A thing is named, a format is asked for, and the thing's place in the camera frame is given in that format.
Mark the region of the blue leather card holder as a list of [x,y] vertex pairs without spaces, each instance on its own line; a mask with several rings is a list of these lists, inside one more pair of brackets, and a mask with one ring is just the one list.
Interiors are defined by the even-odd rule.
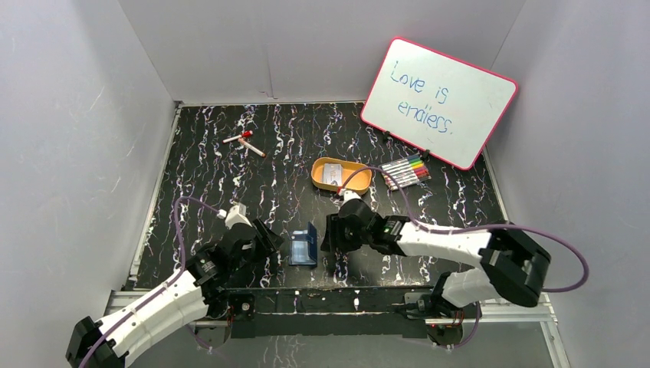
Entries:
[[317,230],[311,223],[303,230],[295,230],[290,234],[290,266],[316,267],[318,263]]

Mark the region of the orange oval tray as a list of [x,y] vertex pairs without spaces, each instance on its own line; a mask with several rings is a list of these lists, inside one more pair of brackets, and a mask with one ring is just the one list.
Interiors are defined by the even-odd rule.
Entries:
[[345,188],[352,190],[360,196],[365,194],[373,179],[371,170],[363,170],[355,176],[350,176],[358,169],[364,168],[362,163],[334,159],[331,157],[318,158],[311,168],[311,179],[318,189],[337,192],[339,187],[346,182]]

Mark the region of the silver credit card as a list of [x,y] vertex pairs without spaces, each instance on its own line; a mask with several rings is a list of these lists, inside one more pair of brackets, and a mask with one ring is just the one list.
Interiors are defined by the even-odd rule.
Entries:
[[341,186],[343,184],[343,167],[339,163],[325,163],[322,182],[331,186]]

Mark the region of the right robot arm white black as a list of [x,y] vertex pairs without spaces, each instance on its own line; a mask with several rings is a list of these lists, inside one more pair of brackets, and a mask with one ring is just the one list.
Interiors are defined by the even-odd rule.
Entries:
[[381,216],[363,200],[350,199],[327,216],[320,248],[349,252],[364,245],[383,255],[433,257],[469,266],[441,275],[429,296],[407,303],[441,317],[496,298],[534,307],[550,265],[546,250],[508,224],[474,231],[427,226],[407,216]]

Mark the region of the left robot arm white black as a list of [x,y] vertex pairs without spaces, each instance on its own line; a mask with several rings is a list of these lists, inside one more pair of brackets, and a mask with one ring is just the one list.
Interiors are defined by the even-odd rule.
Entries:
[[72,367],[128,367],[159,341],[204,317],[233,311],[228,283],[249,264],[277,252],[283,239],[261,220],[240,222],[203,245],[182,270],[147,294],[99,320],[78,321],[65,353]]

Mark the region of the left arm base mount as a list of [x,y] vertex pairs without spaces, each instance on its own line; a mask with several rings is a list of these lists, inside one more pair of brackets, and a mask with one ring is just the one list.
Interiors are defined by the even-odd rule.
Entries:
[[[208,306],[207,314],[186,324],[199,350],[212,354],[217,347],[230,338],[253,337],[256,297],[251,293],[232,292],[219,295]],[[219,340],[201,335],[203,330],[213,331],[221,328],[224,334]]]

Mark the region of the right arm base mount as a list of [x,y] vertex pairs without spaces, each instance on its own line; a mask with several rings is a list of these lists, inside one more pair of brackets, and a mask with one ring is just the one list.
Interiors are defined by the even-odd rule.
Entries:
[[403,302],[395,306],[395,312],[410,320],[437,320],[435,323],[426,323],[427,336],[434,346],[446,350],[467,344],[476,334],[482,317],[478,302],[456,307],[443,300],[437,292],[406,293]]

